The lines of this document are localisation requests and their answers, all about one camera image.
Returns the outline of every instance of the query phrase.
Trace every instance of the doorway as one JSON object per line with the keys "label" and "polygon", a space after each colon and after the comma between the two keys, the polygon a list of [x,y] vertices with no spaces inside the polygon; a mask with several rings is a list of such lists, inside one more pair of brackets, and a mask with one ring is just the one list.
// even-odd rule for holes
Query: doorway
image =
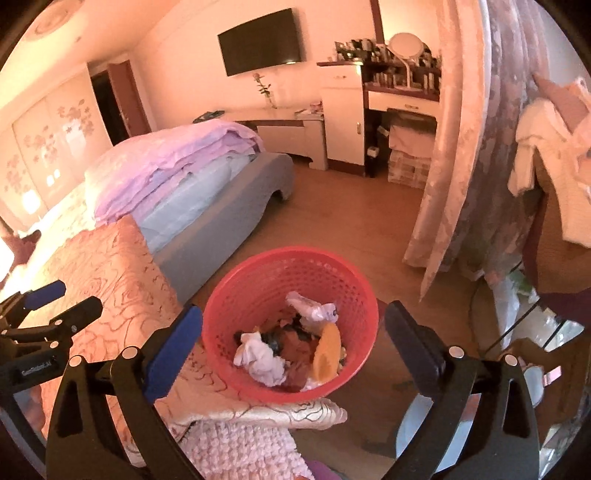
{"label": "doorway", "polygon": [[127,140],[129,134],[121,118],[121,112],[115,99],[108,72],[94,75],[92,77],[92,88],[95,91],[96,103],[99,105],[100,114],[103,117],[105,128],[113,146]]}

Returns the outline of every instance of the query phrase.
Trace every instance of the cushion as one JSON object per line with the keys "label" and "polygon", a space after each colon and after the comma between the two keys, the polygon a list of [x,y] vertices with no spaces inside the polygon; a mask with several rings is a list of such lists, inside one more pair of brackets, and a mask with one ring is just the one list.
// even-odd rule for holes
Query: cushion
{"label": "cushion", "polygon": [[554,104],[566,127],[571,133],[574,132],[589,114],[585,103],[573,92],[574,89],[556,85],[536,73],[533,76],[540,95]]}

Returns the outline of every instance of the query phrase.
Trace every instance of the gray bed frame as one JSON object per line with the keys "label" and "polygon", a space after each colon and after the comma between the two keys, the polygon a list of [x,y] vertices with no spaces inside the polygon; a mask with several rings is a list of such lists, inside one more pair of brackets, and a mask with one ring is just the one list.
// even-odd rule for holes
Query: gray bed frame
{"label": "gray bed frame", "polygon": [[246,240],[271,196],[279,192],[288,199],[293,184],[289,155],[258,154],[197,220],[154,254],[180,303],[190,300]]}

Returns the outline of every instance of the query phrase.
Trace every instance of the blue gripper pad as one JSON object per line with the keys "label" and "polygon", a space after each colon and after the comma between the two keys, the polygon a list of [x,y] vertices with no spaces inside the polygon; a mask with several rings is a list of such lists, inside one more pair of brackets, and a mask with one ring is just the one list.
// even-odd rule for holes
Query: blue gripper pad
{"label": "blue gripper pad", "polygon": [[56,280],[37,290],[25,294],[24,307],[27,310],[38,310],[48,303],[62,298],[66,294],[66,285],[61,280]]}
{"label": "blue gripper pad", "polygon": [[146,367],[144,397],[152,404],[168,395],[181,367],[201,336],[201,310],[191,306],[183,313],[184,316],[177,318],[169,327],[173,329],[172,332]]}

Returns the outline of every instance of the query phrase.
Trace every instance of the ceiling light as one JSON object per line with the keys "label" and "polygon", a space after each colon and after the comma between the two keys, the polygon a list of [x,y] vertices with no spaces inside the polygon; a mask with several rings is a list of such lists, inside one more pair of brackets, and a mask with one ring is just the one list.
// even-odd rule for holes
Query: ceiling light
{"label": "ceiling light", "polygon": [[29,41],[40,38],[55,32],[58,28],[71,19],[80,9],[85,0],[54,0],[28,28],[24,38]]}

